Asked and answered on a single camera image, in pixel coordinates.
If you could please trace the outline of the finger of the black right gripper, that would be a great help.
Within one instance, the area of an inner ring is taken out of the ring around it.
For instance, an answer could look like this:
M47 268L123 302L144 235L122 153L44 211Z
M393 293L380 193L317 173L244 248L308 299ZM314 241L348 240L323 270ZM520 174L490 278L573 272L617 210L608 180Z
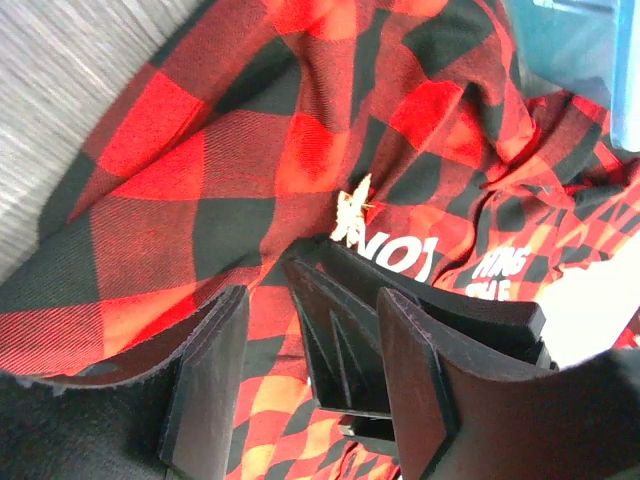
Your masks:
M485 300L441 290L335 243L323 248L321 264L331 278L372 308L380 289L396 290L434 319L500 353L543 369L558 368L542 340L546 317L535 302Z
M396 455L378 318L372 307L301 260L284 265L318 407L372 453Z

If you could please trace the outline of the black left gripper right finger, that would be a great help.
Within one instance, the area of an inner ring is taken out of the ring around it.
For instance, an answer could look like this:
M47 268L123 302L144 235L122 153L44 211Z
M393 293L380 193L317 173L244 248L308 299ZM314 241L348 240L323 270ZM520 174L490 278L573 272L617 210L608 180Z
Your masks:
M635 479L639 353L545 370L383 289L377 310L405 479Z

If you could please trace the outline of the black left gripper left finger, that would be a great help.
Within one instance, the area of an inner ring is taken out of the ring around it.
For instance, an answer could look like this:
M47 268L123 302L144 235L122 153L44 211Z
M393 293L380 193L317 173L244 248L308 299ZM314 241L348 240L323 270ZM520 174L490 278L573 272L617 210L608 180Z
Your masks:
M73 376L1 375L5 479L221 479L249 323L231 286Z

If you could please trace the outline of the gold maple leaf brooch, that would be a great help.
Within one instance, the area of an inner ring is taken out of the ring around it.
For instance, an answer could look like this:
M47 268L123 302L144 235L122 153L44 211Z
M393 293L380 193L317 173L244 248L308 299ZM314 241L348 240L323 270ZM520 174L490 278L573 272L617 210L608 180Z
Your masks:
M371 174L367 174L352 193L340 191L336 205L336 224L329 238L334 242L345 242L354 246L366 230L365 211L372 208L368 203Z

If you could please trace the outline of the red black plaid shirt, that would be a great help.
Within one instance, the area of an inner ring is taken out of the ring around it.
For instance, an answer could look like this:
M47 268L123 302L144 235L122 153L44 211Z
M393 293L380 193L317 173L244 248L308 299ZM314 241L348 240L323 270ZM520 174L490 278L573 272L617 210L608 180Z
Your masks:
M207 1L143 66L1 287L1 366L51 377L218 291L252 300L231 479L396 479L315 410L279 261L371 181L358 251L435 287L530 301L639 230L609 112L527 98L496 1Z

